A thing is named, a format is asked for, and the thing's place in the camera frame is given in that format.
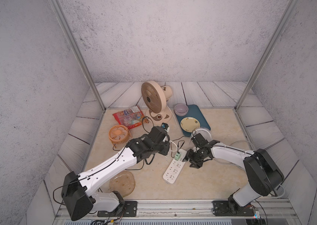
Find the green usb plug adapter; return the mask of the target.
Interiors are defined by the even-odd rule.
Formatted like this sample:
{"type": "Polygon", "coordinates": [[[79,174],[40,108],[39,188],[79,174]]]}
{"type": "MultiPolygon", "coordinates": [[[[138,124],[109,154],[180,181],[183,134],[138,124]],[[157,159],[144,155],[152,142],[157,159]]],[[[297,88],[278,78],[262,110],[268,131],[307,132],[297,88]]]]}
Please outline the green usb plug adapter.
{"type": "Polygon", "coordinates": [[[174,156],[174,160],[179,160],[180,159],[180,157],[181,157],[181,153],[180,152],[177,152],[176,154],[175,154],[175,156],[174,156]]]}

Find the white power strip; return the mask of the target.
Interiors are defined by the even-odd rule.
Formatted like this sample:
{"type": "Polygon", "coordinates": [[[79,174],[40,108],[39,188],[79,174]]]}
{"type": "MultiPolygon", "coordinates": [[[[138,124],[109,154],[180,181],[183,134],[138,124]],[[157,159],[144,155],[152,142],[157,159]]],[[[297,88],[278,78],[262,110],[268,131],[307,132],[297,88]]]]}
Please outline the white power strip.
{"type": "Polygon", "coordinates": [[[168,166],[167,170],[163,174],[163,180],[168,184],[174,184],[177,180],[181,170],[183,169],[186,161],[184,161],[187,151],[184,149],[180,149],[179,152],[181,153],[180,159],[172,160],[170,165],[168,166]]]}

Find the red snack bag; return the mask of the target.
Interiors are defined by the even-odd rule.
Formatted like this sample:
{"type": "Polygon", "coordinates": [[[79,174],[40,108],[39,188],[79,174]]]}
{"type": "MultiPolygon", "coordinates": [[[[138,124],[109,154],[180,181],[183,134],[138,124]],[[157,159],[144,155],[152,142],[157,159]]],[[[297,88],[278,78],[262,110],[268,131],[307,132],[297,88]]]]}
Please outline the red snack bag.
{"type": "Polygon", "coordinates": [[[148,123],[148,119],[144,119],[144,114],[139,106],[132,106],[129,109],[125,109],[120,112],[112,114],[115,120],[128,129],[133,129],[141,126],[144,123],[148,123]]]}

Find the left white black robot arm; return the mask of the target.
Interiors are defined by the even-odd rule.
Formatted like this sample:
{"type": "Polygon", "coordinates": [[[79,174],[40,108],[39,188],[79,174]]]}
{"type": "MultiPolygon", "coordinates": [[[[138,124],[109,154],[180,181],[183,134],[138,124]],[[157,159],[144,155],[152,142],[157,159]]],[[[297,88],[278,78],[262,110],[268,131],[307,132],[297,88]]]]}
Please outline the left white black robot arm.
{"type": "Polygon", "coordinates": [[[99,192],[107,181],[139,162],[147,163],[157,153],[166,156],[169,151],[169,125],[162,123],[152,127],[148,134],[132,139],[114,156],[100,165],[75,174],[65,176],[62,199],[72,221],[82,219],[91,212],[108,213],[109,217],[124,214],[125,201],[118,191],[99,192]]]}

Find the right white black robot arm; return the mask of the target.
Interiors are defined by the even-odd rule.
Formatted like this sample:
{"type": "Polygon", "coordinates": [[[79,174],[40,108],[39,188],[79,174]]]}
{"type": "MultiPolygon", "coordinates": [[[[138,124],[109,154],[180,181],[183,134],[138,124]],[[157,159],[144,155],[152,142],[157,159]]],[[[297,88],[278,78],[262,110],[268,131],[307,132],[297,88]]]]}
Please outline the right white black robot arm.
{"type": "Polygon", "coordinates": [[[220,209],[218,213],[239,215],[252,201],[269,195],[284,180],[281,170],[263,149],[245,151],[220,141],[207,141],[201,134],[191,140],[195,149],[188,150],[183,160],[189,161],[190,167],[199,169],[206,161],[223,159],[243,169],[248,177],[248,184],[230,195],[225,201],[226,209],[220,209]]]}

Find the small white usb fan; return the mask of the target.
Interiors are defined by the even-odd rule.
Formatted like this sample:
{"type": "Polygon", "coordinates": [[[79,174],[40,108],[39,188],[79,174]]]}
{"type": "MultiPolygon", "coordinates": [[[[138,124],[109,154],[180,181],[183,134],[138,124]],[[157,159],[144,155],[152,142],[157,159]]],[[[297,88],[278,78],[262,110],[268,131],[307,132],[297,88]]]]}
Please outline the small white usb fan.
{"type": "Polygon", "coordinates": [[[207,128],[205,128],[205,127],[195,128],[195,129],[192,131],[190,138],[192,138],[192,137],[194,137],[194,136],[196,136],[196,135],[198,135],[198,134],[201,134],[202,137],[203,137],[205,140],[207,140],[208,142],[210,142],[210,141],[213,140],[213,139],[212,139],[212,134],[211,134],[210,130],[207,129],[207,128]]]}

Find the small orange usb fan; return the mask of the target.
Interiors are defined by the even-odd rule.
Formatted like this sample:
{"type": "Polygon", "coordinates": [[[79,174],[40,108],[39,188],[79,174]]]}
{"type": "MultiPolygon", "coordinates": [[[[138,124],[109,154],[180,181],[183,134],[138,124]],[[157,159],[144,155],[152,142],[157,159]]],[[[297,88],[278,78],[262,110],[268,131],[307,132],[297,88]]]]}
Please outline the small orange usb fan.
{"type": "Polygon", "coordinates": [[[108,132],[109,140],[113,145],[126,143],[131,137],[129,129],[124,125],[115,125],[108,132]]]}

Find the beige desk fan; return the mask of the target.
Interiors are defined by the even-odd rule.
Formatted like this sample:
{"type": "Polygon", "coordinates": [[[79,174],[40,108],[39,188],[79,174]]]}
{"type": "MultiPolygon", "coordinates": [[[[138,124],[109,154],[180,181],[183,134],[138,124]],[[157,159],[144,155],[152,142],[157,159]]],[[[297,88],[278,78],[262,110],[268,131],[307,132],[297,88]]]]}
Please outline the beige desk fan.
{"type": "Polygon", "coordinates": [[[141,86],[143,101],[147,106],[145,115],[149,117],[155,126],[168,123],[172,118],[172,112],[167,106],[173,92],[170,86],[160,86],[155,81],[144,82],[141,86]]]}

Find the yellow plate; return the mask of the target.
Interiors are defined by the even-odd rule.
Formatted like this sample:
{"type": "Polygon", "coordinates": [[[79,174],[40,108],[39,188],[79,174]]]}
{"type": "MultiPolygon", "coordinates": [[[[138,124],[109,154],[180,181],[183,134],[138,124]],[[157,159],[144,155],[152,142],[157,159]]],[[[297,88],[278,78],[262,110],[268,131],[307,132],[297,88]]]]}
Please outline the yellow plate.
{"type": "Polygon", "coordinates": [[[200,128],[200,122],[193,117],[185,117],[181,120],[180,126],[183,131],[192,133],[197,128],[200,128]]]}

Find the purple bowl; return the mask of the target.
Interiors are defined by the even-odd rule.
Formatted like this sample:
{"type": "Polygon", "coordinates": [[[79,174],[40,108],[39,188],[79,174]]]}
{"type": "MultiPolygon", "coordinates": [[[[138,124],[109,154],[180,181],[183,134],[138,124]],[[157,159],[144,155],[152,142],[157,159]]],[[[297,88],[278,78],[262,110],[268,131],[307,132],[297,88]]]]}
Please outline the purple bowl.
{"type": "Polygon", "coordinates": [[[189,111],[189,108],[186,104],[179,103],[174,106],[174,113],[177,116],[185,116],[189,111]]]}

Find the teal tray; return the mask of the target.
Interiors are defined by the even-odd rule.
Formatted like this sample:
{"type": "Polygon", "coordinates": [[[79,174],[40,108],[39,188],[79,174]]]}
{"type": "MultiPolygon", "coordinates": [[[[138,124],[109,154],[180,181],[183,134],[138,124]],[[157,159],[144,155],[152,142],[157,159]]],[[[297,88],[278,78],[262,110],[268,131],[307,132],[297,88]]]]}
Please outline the teal tray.
{"type": "MultiPolygon", "coordinates": [[[[211,130],[210,125],[208,124],[206,118],[202,114],[201,110],[197,105],[188,105],[188,112],[184,116],[177,115],[175,113],[175,116],[179,122],[179,127],[181,128],[181,121],[186,118],[186,117],[192,117],[196,119],[199,123],[199,127],[207,128],[209,131],[211,130]]],[[[190,137],[191,136],[191,131],[185,131],[183,128],[181,128],[183,135],[185,137],[190,137]]]]}

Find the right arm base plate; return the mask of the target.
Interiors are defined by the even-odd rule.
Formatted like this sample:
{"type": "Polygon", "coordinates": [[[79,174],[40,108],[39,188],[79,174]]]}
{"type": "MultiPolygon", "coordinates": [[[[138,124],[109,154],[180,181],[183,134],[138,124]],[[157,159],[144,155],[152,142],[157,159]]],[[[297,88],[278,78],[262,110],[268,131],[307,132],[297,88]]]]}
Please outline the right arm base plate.
{"type": "Polygon", "coordinates": [[[240,206],[235,201],[212,201],[213,215],[218,217],[253,217],[256,211],[253,206],[240,206]]]}

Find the aluminium front rail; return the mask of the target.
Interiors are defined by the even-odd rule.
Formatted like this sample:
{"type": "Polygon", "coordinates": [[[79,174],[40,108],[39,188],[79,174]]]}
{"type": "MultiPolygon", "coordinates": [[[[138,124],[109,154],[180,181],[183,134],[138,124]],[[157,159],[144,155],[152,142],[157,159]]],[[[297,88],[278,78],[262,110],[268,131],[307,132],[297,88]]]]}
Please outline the aluminium front rail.
{"type": "Polygon", "coordinates": [[[123,217],[115,225],[299,225],[287,199],[258,199],[253,216],[215,216],[213,200],[139,200],[135,217],[123,217]]]}

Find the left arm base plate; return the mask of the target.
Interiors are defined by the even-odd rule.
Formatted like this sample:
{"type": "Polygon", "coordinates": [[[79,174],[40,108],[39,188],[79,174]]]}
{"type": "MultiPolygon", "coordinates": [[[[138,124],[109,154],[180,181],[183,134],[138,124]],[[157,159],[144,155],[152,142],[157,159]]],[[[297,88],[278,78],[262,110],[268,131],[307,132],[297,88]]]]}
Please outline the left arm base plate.
{"type": "Polygon", "coordinates": [[[99,211],[97,212],[98,217],[135,217],[137,215],[137,201],[125,201],[119,203],[119,205],[112,211],[99,211]]]}

